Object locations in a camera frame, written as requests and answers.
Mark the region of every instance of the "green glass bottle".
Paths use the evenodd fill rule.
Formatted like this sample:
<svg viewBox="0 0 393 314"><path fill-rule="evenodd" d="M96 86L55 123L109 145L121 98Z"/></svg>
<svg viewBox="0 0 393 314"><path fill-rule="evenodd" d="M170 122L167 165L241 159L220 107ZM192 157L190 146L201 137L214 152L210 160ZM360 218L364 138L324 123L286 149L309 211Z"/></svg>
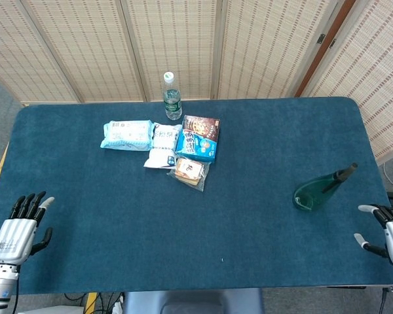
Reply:
<svg viewBox="0 0 393 314"><path fill-rule="evenodd" d="M320 208L357 167L358 165L353 163L344 170L338 170L301 184L294 192L294 205L304 211L314 211Z"/></svg>

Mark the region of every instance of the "plastic wrapper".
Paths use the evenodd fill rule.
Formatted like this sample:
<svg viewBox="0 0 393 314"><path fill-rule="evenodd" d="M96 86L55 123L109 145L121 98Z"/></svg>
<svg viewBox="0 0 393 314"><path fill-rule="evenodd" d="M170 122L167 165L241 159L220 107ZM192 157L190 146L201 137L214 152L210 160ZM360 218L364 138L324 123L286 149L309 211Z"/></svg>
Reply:
<svg viewBox="0 0 393 314"><path fill-rule="evenodd" d="M175 168L175 148L182 125L165 126L155 123L153 144L149 153L149 159L144 163L148 168Z"/></svg>
<svg viewBox="0 0 393 314"><path fill-rule="evenodd" d="M210 163L208 162L179 157L175 169L170 170L168 175L202 192L209 170Z"/></svg>
<svg viewBox="0 0 393 314"><path fill-rule="evenodd" d="M153 123L147 121L110 121L103 126L101 148L147 151L151 148Z"/></svg>

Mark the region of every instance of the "white robotic hand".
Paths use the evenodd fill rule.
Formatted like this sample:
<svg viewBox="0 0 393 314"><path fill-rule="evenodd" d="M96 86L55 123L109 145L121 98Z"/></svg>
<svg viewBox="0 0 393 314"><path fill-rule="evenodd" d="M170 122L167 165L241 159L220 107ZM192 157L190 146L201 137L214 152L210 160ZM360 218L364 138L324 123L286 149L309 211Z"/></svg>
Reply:
<svg viewBox="0 0 393 314"><path fill-rule="evenodd" d="M1 226L0 314L8 307L13 287L18 283L20 266L29 256L47 247L51 240L52 228L48 228L43 240L32 244L47 207L54 201L54 198L47 198L39 205L44 196L45 192L39 193L35 199L35 194L30 194L26 198L21 196L13 205L9 219Z"/></svg>
<svg viewBox="0 0 393 314"><path fill-rule="evenodd" d="M354 234L354 237L361 247L369 252L377 254L381 257L388 258L393 265L393 207L386 207L380 205L360 205L360 211L372 213L383 227L384 235L386 236L386 247L378 247L369 244L361 234Z"/></svg>

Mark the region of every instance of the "bottle cap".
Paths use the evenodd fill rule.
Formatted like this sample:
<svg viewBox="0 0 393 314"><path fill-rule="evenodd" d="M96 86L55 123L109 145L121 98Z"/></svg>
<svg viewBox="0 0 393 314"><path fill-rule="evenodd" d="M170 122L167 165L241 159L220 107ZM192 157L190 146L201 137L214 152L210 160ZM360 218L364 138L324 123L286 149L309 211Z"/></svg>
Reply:
<svg viewBox="0 0 393 314"><path fill-rule="evenodd" d="M173 74L172 72L166 72L166 73L163 75L163 78L164 78L164 81L165 81L166 83L168 83L168 84L173 83L173 81L175 80L175 76L174 76L174 74Z"/></svg>

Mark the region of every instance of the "blue felt surface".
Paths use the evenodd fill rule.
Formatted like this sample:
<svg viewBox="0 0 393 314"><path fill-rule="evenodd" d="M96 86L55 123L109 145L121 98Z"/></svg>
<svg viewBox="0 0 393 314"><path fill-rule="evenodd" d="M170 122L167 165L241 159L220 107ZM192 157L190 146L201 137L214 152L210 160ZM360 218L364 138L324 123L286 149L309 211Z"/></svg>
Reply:
<svg viewBox="0 0 393 314"><path fill-rule="evenodd" d="M188 101L221 119L203 193L146 169L148 152L105 150L110 120L169 123L161 103L42 105L14 124L0 178L0 225L19 195L56 201L54 235L22 268L22 293L393 283L386 260L353 233L384 243L356 207L387 204L358 108L350 99ZM308 179L357 162L325 208L291 195Z"/></svg>

